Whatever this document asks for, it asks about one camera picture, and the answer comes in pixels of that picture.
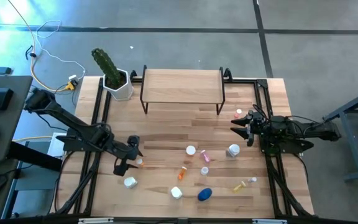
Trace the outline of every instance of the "wooden table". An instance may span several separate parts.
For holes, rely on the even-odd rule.
[[[81,87],[76,115],[90,123],[99,77],[85,77]],[[129,101],[111,101],[108,124],[117,139],[126,142],[131,134],[140,136],[140,150],[145,166],[130,169],[124,177],[112,174],[115,157],[103,153],[93,201],[92,216],[102,217],[192,217],[192,218],[273,218],[272,199],[266,163],[260,153],[258,140],[254,146],[229,128],[236,109],[243,113],[255,103],[254,88],[246,84],[226,85],[226,104],[219,116],[214,105],[154,104],[144,114],[139,103],[140,83],[134,83],[134,94]],[[268,79],[274,114],[291,115],[283,79]],[[101,102],[104,102],[104,91]],[[225,150],[231,144],[241,147],[236,159],[228,159]],[[199,154],[187,157],[185,148],[205,149],[212,161],[208,175],[202,176],[205,166]],[[67,161],[58,190],[58,207],[69,198],[78,185],[84,153],[76,152]],[[293,155],[283,154],[283,164],[289,189],[304,208],[313,213],[305,171]],[[182,181],[177,179],[181,166],[188,172]],[[138,185],[124,187],[126,177],[133,176]],[[232,189],[242,180],[257,177],[256,183],[234,194]],[[170,189],[178,186],[183,192],[176,200]],[[213,195],[205,202],[196,198],[200,190],[209,187]],[[85,206],[88,187],[82,207]],[[283,209],[281,191],[278,190]]]
[[[148,69],[144,67],[140,102],[145,114],[149,103],[224,104],[223,68],[220,70]]]

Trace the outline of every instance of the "cactus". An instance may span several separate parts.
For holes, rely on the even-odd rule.
[[[99,65],[100,69],[106,75],[109,80],[109,84],[113,90],[117,90],[122,87],[121,74],[118,72],[116,66],[112,62],[109,55],[102,49],[93,49],[92,56],[94,61]]]

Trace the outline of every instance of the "gray floor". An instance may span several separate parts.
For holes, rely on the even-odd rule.
[[[257,28],[252,0],[13,2],[34,26],[60,19],[70,27]],[[358,0],[259,0],[259,6],[265,29],[358,30]],[[0,0],[0,24],[22,24],[5,0]],[[267,34],[266,40],[273,75],[285,79],[293,114],[321,119],[358,95],[358,35]],[[90,55],[100,47],[118,67],[138,73],[143,64],[150,68],[223,66],[231,68],[235,77],[266,77],[258,34],[57,32],[43,43],[52,54],[80,62],[87,75],[101,74]],[[29,75],[24,52],[31,44],[28,32],[0,31],[0,66],[12,67],[14,75]],[[35,72],[56,88],[68,76],[80,75],[81,69],[42,54]],[[59,95],[57,100],[74,111],[71,95]],[[52,132],[38,117],[23,112],[15,138]],[[346,139],[315,144],[305,152],[305,162],[316,214],[358,221],[358,180],[343,181],[344,175],[355,171]]]

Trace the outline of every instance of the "potted cactus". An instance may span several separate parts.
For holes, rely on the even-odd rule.
[[[103,87],[117,101],[129,100],[134,92],[134,87],[128,72],[116,68],[109,55],[102,49],[93,49],[92,56],[104,73]]]

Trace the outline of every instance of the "white plant pot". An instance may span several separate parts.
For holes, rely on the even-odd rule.
[[[132,86],[131,79],[129,78],[128,72],[121,70],[119,68],[117,68],[117,70],[125,73],[127,83],[125,83],[125,85],[120,87],[118,90],[113,90],[112,88],[106,86],[105,84],[106,75],[103,75],[103,88],[109,91],[112,97],[114,97],[114,99],[117,101],[130,100],[132,94],[134,93],[134,87]]]

